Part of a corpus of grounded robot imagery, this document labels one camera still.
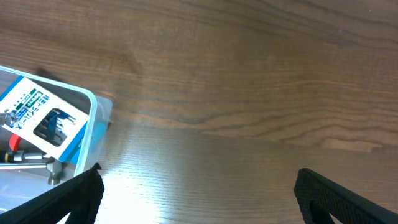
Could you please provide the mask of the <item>blue white cardboard box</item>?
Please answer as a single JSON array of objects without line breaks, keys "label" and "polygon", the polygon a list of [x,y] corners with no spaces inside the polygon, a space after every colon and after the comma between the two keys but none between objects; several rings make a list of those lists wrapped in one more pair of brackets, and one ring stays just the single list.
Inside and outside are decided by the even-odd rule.
[{"label": "blue white cardboard box", "polygon": [[37,147],[62,162],[87,168],[98,161],[113,103],[109,98],[55,81],[1,72],[1,111],[18,121],[1,126],[1,147],[13,134],[20,150]]}]

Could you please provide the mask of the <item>red handled pliers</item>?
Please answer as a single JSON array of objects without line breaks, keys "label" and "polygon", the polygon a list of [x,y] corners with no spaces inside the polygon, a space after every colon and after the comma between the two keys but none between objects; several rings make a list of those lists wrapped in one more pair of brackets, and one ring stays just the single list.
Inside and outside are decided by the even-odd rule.
[{"label": "red handled pliers", "polygon": [[19,150],[19,146],[22,138],[16,134],[13,134],[9,139],[9,148],[12,152],[17,152]]}]

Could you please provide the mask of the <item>yellow black stubby screwdriver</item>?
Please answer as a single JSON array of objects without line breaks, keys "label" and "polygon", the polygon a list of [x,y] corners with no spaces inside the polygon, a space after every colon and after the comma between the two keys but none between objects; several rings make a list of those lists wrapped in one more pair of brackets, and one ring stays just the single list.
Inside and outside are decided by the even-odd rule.
[{"label": "yellow black stubby screwdriver", "polygon": [[42,152],[7,152],[1,151],[1,163],[26,163],[37,162],[46,159],[46,154]]}]

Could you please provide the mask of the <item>silver ring wrench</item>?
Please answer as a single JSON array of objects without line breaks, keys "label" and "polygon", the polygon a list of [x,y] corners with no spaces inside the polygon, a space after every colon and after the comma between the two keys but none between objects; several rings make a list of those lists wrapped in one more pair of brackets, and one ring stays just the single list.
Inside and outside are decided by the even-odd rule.
[{"label": "silver ring wrench", "polygon": [[1,126],[13,126],[18,121],[18,116],[15,111],[5,110],[1,113],[0,124]]}]

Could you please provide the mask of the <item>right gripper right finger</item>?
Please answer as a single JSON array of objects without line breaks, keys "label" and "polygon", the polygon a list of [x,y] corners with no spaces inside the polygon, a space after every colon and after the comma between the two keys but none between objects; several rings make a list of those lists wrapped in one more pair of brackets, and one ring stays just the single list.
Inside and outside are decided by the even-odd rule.
[{"label": "right gripper right finger", "polygon": [[294,187],[306,224],[397,223],[397,214],[308,169],[298,171]]}]

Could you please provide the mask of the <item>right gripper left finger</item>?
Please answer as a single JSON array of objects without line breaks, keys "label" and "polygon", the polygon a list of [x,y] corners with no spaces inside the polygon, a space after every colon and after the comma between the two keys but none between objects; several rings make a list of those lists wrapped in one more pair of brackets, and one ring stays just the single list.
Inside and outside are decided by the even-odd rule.
[{"label": "right gripper left finger", "polygon": [[1,214],[1,223],[94,223],[104,194],[99,174],[101,166],[92,168],[59,186]]}]

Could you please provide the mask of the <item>black handled hammer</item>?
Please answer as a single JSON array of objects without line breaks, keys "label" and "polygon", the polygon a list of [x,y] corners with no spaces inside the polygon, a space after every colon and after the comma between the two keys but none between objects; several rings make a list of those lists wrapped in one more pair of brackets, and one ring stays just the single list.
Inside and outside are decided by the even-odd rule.
[{"label": "black handled hammer", "polygon": [[58,160],[48,162],[1,163],[1,170],[46,169],[50,173],[49,185],[57,185],[63,175],[63,164]]}]

